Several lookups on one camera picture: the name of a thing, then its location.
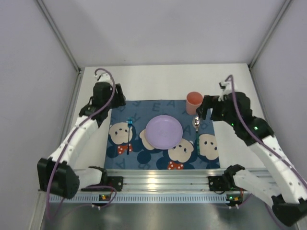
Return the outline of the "metal spoon patterned handle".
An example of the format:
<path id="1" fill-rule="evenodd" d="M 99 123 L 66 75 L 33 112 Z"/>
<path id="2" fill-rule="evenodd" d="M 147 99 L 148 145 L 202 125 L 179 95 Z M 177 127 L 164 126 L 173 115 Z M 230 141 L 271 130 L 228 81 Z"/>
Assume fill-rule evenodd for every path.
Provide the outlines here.
<path id="1" fill-rule="evenodd" d="M 196 132 L 196 150 L 197 154 L 200 155 L 200 146 L 199 146 L 199 127 L 201 124 L 200 118 L 198 116 L 195 116 L 192 120 L 193 127 L 195 128 Z"/>

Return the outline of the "coral plastic cup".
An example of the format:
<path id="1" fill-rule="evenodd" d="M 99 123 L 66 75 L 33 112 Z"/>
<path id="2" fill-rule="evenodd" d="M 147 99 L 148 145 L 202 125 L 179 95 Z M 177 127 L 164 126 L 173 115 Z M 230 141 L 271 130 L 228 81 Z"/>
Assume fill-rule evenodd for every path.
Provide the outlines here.
<path id="1" fill-rule="evenodd" d="M 199 92 L 189 92 L 186 97 L 186 111 L 188 115 L 195 115 L 196 109 L 202 104 L 203 95 Z"/>

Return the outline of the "blue plastic fork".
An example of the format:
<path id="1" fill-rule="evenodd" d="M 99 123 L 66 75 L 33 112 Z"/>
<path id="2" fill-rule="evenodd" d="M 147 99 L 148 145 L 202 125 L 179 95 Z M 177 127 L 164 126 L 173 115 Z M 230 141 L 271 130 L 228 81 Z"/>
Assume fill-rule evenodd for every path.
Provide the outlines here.
<path id="1" fill-rule="evenodd" d="M 130 132 L 131 132 L 131 129 L 132 129 L 132 117 L 128 118 L 127 125 L 128 125 L 127 155 L 129 155 L 129 152 L 130 152 Z"/>

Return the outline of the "purple plastic plate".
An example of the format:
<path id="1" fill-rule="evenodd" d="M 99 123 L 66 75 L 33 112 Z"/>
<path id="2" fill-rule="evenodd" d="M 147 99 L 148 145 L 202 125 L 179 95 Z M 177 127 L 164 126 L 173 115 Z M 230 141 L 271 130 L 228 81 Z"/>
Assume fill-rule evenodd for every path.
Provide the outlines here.
<path id="1" fill-rule="evenodd" d="M 175 147 L 183 137 L 180 122 L 169 115 L 158 115 L 146 125 L 145 138 L 154 148 L 168 150 Z"/>

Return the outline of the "blue bear print placemat cloth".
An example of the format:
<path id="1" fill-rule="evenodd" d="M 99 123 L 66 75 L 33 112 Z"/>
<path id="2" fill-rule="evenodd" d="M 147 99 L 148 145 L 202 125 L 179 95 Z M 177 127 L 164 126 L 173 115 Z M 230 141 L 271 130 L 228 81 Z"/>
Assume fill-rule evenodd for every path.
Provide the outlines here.
<path id="1" fill-rule="evenodd" d="M 195 129 L 185 100 L 127 101 L 111 112 L 105 167 L 122 170 L 217 169 L 211 113 Z"/>

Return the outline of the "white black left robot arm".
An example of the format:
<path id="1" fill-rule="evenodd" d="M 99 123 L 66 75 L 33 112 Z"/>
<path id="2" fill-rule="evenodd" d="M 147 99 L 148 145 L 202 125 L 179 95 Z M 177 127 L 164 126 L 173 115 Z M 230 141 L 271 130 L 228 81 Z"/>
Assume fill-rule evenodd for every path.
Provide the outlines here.
<path id="1" fill-rule="evenodd" d="M 71 199 L 80 189 L 106 184 L 105 169 L 90 166 L 85 170 L 76 170 L 74 166 L 91 135 L 107 118 L 108 111 L 125 104 L 120 84 L 112 86 L 108 82 L 97 82 L 94 85 L 93 95 L 80 110 L 70 133 L 47 159 L 38 161 L 40 190 Z"/>

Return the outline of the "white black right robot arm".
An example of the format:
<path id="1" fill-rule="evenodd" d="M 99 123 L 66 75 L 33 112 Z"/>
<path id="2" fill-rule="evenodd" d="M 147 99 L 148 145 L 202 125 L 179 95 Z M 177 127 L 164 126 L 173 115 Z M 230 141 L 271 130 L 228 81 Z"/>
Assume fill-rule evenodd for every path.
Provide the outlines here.
<path id="1" fill-rule="evenodd" d="M 224 96 L 203 98 L 196 113 L 205 119 L 212 110 L 212 121 L 223 121 L 230 125 L 271 174 L 277 184 L 274 188 L 245 167 L 229 166 L 223 174 L 229 188 L 243 188 L 262 200 L 277 219 L 290 227 L 307 215 L 307 182 L 283 152 L 272 128 L 268 123 L 252 114 L 250 99 L 242 92 Z"/>

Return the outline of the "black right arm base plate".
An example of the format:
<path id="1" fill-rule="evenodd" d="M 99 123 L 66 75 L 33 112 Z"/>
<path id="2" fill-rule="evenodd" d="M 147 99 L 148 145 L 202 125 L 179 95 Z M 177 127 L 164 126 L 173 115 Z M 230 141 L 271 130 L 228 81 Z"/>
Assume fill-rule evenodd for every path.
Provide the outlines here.
<path id="1" fill-rule="evenodd" d="M 209 176 L 208 177 L 209 190 L 212 192 L 228 192 L 228 191 L 239 191 L 240 188 L 235 185 L 232 178 L 228 178 L 224 175 Z"/>

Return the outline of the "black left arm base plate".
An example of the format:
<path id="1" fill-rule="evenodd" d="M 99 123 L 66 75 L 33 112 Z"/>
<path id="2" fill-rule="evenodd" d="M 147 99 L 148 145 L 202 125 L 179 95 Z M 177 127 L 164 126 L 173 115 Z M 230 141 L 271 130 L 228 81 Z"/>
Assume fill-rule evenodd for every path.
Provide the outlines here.
<path id="1" fill-rule="evenodd" d="M 111 186 L 115 188 L 118 192 L 122 191 L 123 188 L 123 177 L 122 176 L 109 176 L 107 178 L 104 186 Z M 103 191 L 111 191 L 110 188 L 102 188 L 101 184 L 91 185 L 87 188 L 82 188 L 83 192 L 103 192 Z"/>

